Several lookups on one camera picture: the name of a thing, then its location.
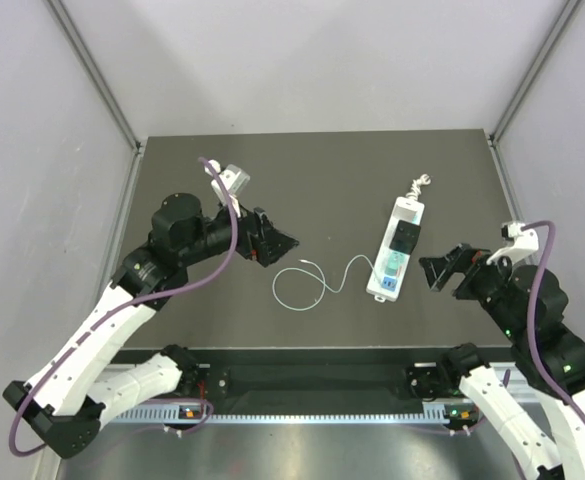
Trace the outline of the black cube adapter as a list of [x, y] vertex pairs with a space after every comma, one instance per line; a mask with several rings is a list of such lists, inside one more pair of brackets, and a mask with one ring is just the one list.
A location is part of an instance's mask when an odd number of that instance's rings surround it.
[[421, 227], [419, 225], [399, 220], [391, 238], [389, 249], [404, 255], [411, 255], [418, 243], [420, 232]]

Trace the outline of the teal charger plug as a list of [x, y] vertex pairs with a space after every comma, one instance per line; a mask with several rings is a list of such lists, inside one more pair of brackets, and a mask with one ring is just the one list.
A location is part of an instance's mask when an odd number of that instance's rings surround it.
[[388, 256], [384, 274], [386, 276], [397, 277], [403, 263], [403, 254], [399, 252], [391, 252]]

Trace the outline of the white USB charger plug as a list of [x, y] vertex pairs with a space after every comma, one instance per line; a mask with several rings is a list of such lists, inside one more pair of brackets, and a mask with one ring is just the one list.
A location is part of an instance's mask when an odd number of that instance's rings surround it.
[[400, 221], [409, 222], [415, 225], [421, 224], [421, 218], [423, 215], [423, 208], [418, 207], [416, 209], [407, 208], [405, 206], [398, 206], [397, 218]]

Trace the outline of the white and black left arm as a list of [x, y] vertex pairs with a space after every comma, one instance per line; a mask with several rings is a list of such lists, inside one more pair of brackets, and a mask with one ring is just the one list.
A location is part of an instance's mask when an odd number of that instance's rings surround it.
[[62, 459], [70, 459], [120, 414], [162, 395], [196, 395], [201, 375], [191, 352], [168, 345], [109, 380], [103, 370], [127, 340], [174, 296], [200, 288], [218, 271], [192, 283], [189, 267], [233, 254], [268, 267], [297, 247], [261, 208], [222, 206], [213, 218], [199, 198], [177, 193], [152, 215], [148, 239], [130, 252], [93, 311], [48, 366], [3, 392], [18, 420]]

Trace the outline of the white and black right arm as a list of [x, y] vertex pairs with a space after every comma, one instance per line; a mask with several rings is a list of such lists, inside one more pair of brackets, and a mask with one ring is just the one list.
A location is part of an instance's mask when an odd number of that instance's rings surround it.
[[[542, 253], [542, 262], [526, 258]], [[534, 233], [490, 251], [462, 243], [441, 257], [419, 260], [431, 290], [455, 274], [457, 300], [477, 302], [511, 344], [518, 371], [538, 399], [551, 431], [545, 433], [466, 343], [437, 361], [441, 388], [478, 407], [508, 447], [525, 479], [585, 479], [585, 341], [564, 323], [568, 296], [545, 264], [549, 248]]]

